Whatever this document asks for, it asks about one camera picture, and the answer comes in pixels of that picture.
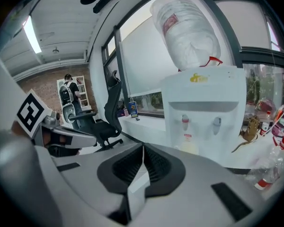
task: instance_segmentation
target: black office chair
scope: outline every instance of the black office chair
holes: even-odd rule
[[[122,82],[116,78],[117,71],[113,71],[112,76],[108,79],[108,101],[104,107],[105,109],[105,118],[107,122],[94,122],[90,116],[84,117],[88,122],[87,126],[81,127],[79,130],[85,133],[94,135],[97,138],[98,143],[102,146],[101,150],[106,150],[112,148],[117,143],[123,143],[122,139],[119,139],[113,143],[109,143],[109,138],[114,138],[120,135],[122,131],[121,124],[117,117],[117,105],[122,89]]]

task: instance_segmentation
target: ceiling light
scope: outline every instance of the ceiling light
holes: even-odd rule
[[[27,20],[22,25],[34,52],[36,54],[42,52],[34,32],[32,18],[28,16]]]

